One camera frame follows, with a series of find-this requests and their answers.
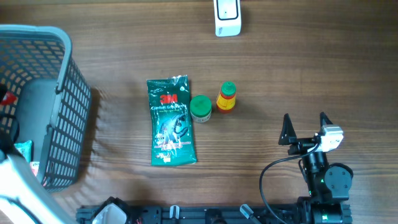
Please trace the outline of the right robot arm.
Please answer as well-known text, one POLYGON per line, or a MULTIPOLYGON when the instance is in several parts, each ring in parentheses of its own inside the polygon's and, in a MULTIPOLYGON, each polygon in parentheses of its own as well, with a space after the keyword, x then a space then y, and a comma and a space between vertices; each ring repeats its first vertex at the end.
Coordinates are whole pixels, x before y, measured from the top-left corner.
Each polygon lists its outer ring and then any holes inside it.
POLYGON ((284 115, 278 144, 289 146, 288 155, 300 156, 299 168, 308 197, 299 197, 292 223, 352 223, 349 199, 353 171, 342 163, 330 164, 326 154, 343 141, 343 130, 322 112, 320 130, 310 138, 298 138, 290 116, 284 115))

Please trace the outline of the green lid small jar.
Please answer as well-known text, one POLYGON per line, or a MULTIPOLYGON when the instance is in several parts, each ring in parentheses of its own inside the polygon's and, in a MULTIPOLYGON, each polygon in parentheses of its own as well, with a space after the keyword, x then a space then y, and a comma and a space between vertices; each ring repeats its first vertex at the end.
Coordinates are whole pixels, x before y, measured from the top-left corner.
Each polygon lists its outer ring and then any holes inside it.
POLYGON ((190 113, 192 120, 197 123, 204 123, 211 117, 211 100, 205 95, 197 95, 190 101, 190 113))

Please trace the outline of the red Nescafe stick sachet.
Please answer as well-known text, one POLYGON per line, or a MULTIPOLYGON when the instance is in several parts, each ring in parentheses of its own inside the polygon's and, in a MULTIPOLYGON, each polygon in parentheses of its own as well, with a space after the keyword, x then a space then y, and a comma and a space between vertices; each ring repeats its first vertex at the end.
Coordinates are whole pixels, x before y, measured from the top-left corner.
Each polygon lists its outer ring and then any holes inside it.
POLYGON ((1 92, 1 105, 11 105, 17 97, 10 91, 1 92))

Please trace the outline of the yellow bottle green cap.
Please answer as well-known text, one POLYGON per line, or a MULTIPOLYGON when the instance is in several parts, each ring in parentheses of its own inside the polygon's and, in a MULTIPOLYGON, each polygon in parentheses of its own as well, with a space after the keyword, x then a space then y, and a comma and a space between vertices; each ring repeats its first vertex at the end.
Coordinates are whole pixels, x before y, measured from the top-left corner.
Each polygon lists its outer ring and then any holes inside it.
POLYGON ((236 104, 236 85, 231 82, 224 82, 216 99, 216 107, 220 113, 231 112, 236 104))

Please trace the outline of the teal wet wipes pack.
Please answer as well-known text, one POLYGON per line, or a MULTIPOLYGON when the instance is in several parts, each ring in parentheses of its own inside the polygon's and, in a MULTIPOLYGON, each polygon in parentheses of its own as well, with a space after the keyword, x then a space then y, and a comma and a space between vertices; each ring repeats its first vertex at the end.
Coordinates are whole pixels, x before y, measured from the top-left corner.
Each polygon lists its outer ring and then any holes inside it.
POLYGON ((14 146, 23 155, 23 157, 27 162, 32 161, 33 142, 31 140, 28 140, 26 142, 15 143, 14 146))

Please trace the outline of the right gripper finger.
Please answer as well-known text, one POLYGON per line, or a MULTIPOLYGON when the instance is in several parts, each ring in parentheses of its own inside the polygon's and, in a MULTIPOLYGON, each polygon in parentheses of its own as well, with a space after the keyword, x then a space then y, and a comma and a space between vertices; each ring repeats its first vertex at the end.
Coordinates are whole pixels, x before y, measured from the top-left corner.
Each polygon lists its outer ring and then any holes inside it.
POLYGON ((333 123, 330 121, 330 119, 328 118, 328 116, 326 115, 325 112, 321 112, 320 113, 320 127, 324 128, 324 127, 329 127, 330 125, 332 125, 333 123))
POLYGON ((284 115, 282 131, 280 133, 278 145, 291 145, 297 143, 297 135, 295 133, 292 121, 288 113, 284 115))

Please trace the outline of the red white small box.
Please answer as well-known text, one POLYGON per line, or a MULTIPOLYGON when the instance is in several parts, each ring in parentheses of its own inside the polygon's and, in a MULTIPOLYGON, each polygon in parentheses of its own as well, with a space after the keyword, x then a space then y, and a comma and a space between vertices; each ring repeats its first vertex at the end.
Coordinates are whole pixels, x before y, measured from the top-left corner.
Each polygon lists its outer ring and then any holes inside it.
POLYGON ((32 170, 32 173, 37 177, 38 172, 39 172, 39 166, 40 166, 40 162, 30 162, 30 168, 32 170))

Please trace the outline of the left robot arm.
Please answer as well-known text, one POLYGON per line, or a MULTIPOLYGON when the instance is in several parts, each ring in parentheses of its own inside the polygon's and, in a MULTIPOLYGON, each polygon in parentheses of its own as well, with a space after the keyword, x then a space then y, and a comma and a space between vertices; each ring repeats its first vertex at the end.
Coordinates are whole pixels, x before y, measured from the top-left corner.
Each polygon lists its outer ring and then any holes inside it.
POLYGON ((14 137, 1 131, 1 211, 13 223, 76 223, 44 189, 24 156, 15 148, 14 137))

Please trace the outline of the green 3M gloves packet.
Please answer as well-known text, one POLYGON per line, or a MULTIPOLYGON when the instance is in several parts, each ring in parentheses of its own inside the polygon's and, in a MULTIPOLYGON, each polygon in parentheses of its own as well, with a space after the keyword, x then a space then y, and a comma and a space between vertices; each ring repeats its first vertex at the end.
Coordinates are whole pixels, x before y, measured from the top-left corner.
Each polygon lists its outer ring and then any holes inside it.
POLYGON ((147 94, 152 121, 151 165, 196 163, 188 77, 148 80, 147 94))

